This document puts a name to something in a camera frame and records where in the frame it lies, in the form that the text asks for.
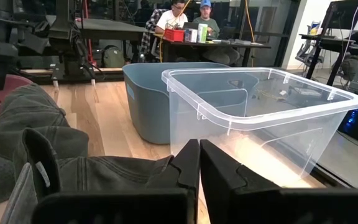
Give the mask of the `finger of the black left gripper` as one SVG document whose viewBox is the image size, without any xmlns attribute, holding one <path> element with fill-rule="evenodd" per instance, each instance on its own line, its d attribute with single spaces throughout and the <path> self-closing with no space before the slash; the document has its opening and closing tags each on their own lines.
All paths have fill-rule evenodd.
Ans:
<svg viewBox="0 0 358 224">
<path fill-rule="evenodd" d="M 6 75 L 9 72 L 12 64 L 13 64 L 12 60 L 0 61 L 0 90 L 4 89 Z"/>
</svg>

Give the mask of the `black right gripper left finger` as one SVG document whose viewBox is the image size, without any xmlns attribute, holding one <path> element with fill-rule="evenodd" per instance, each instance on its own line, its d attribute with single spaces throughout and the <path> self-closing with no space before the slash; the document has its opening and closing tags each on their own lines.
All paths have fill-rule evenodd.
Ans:
<svg viewBox="0 0 358 224">
<path fill-rule="evenodd" d="M 196 224 L 200 145 L 189 140 L 150 187 L 57 192 L 35 207 L 31 224 Z"/>
</svg>

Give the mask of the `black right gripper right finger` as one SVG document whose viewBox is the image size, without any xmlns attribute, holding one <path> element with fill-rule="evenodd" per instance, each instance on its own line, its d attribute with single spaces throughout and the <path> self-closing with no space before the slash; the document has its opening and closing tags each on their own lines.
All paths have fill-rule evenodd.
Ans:
<svg viewBox="0 0 358 224">
<path fill-rule="evenodd" d="M 211 224 L 358 224 L 358 189 L 282 188 L 200 141 Z"/>
</svg>

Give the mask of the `clear plastic storage bin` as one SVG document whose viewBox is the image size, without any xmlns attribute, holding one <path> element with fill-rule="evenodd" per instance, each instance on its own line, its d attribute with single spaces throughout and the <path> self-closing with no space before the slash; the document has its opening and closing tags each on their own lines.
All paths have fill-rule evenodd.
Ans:
<svg viewBox="0 0 358 224">
<path fill-rule="evenodd" d="M 162 73 L 170 145 L 207 139 L 282 187 L 304 187 L 358 95 L 267 67 L 184 68 Z"/>
</svg>

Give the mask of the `blue-grey plastic bin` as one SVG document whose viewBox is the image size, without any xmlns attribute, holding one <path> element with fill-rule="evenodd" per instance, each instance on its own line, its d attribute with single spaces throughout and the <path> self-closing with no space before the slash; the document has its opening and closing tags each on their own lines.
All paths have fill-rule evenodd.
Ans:
<svg viewBox="0 0 358 224">
<path fill-rule="evenodd" d="M 170 142 L 169 93 L 162 72 L 170 69 L 226 65 L 212 62 L 134 63 L 122 68 L 132 123 L 142 139 L 154 144 Z M 214 74 L 208 78 L 183 77 L 181 81 L 207 103 L 232 116 L 246 115 L 247 102 L 259 79 L 246 73 Z"/>
</svg>

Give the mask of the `olive green backpack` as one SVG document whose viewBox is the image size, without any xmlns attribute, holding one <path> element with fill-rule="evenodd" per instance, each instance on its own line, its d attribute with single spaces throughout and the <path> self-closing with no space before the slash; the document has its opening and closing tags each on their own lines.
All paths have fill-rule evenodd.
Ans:
<svg viewBox="0 0 358 224">
<path fill-rule="evenodd" d="M 102 51 L 104 68 L 122 68 L 125 65 L 124 54 L 115 45 L 107 45 Z"/>
</svg>

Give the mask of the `black white plaid shirt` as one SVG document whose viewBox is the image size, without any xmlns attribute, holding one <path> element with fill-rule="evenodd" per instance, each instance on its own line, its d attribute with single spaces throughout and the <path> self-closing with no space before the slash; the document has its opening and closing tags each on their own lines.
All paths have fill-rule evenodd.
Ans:
<svg viewBox="0 0 358 224">
<path fill-rule="evenodd" d="M 154 9 L 150 19 L 145 23 L 145 29 L 147 32 L 144 32 L 142 36 L 140 46 L 141 54 L 146 55 L 150 52 L 151 35 L 155 31 L 158 20 L 161 18 L 165 11 L 167 11 L 167 9 Z"/>
</svg>

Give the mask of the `grey office chair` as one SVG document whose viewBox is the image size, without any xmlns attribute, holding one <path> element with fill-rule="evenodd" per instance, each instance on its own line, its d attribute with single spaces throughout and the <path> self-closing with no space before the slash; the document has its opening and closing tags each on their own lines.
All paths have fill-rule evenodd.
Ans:
<svg viewBox="0 0 358 224">
<path fill-rule="evenodd" d="M 295 59 L 303 64 L 302 75 L 305 76 L 306 71 L 311 65 L 316 52 L 315 41 L 314 40 L 305 40 L 301 48 L 297 52 Z"/>
</svg>

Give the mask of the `black office table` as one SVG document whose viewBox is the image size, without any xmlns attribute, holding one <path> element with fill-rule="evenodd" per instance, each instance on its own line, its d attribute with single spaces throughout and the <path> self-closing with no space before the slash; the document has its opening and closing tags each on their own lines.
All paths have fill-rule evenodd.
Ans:
<svg viewBox="0 0 358 224">
<path fill-rule="evenodd" d="M 250 54 L 252 49 L 270 49 L 271 46 L 259 44 L 259 43 L 249 43 L 249 44 L 239 44 L 239 43 L 229 43 L 225 40 L 221 40 L 220 42 L 206 42 L 206 43 L 189 43 L 189 42 L 170 42 L 164 39 L 161 35 L 155 35 L 160 39 L 160 61 L 161 62 L 173 62 L 173 50 L 175 47 L 179 46 L 191 46 L 196 48 L 211 48 L 211 47 L 232 47 L 237 49 L 244 49 L 244 54 L 242 55 L 242 67 L 246 67 L 248 65 L 248 61 L 250 59 Z"/>
</svg>

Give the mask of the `red plastic box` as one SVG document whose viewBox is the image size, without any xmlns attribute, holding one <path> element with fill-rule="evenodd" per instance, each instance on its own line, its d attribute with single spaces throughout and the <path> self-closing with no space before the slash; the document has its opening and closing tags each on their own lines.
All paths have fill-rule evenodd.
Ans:
<svg viewBox="0 0 358 224">
<path fill-rule="evenodd" d="M 183 29 L 165 29 L 164 39 L 170 42 L 183 42 L 185 31 Z"/>
</svg>

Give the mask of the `black standing desk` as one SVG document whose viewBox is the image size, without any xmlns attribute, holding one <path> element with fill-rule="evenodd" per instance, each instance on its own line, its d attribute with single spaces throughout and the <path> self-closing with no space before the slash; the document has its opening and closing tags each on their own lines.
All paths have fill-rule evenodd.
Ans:
<svg viewBox="0 0 358 224">
<path fill-rule="evenodd" d="M 328 78 L 327 85 L 332 86 L 334 83 L 334 79 L 338 73 L 339 67 L 342 64 L 342 57 L 345 56 L 346 52 L 358 55 L 358 45 L 355 44 L 354 40 L 349 39 L 335 39 L 329 37 L 321 37 L 319 35 L 307 35 L 300 34 L 302 39 L 305 40 L 315 40 L 316 41 L 316 50 L 313 54 L 312 61 L 310 63 L 308 72 L 306 74 L 307 79 L 311 79 L 313 76 L 314 69 L 317 64 L 317 60 L 322 50 L 328 50 L 332 52 L 339 53 L 338 59 L 334 64 L 334 67 L 331 70 L 331 74 Z"/>
</svg>

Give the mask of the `white cardboard box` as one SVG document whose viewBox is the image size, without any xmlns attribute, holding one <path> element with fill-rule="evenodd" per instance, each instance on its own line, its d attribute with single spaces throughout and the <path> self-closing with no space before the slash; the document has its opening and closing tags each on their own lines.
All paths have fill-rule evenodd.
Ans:
<svg viewBox="0 0 358 224">
<path fill-rule="evenodd" d="M 197 29 L 185 29 L 185 42 L 197 43 L 198 30 Z"/>
</svg>

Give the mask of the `dark glass partition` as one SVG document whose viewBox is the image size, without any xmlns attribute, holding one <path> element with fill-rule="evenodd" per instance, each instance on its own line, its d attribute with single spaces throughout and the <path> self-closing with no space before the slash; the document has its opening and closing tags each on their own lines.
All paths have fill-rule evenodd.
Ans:
<svg viewBox="0 0 358 224">
<path fill-rule="evenodd" d="M 271 46 L 252 49 L 248 66 L 279 67 L 288 47 L 300 0 L 211 0 L 220 38 Z"/>
</svg>

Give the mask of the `green and white carton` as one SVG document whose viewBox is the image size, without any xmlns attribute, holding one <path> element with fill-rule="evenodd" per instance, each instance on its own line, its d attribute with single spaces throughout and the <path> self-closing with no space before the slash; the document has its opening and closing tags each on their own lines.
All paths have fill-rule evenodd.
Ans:
<svg viewBox="0 0 358 224">
<path fill-rule="evenodd" d="M 207 24 L 198 24 L 198 35 L 197 35 L 197 43 L 205 43 L 206 38 L 208 36 L 208 25 Z"/>
</svg>

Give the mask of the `black computer monitor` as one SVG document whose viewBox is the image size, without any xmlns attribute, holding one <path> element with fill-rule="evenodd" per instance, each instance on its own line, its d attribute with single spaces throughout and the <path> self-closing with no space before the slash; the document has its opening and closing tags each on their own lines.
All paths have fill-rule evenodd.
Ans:
<svg viewBox="0 0 358 224">
<path fill-rule="evenodd" d="M 331 1 L 321 23 L 322 29 L 351 30 L 358 21 L 358 0 Z"/>
</svg>

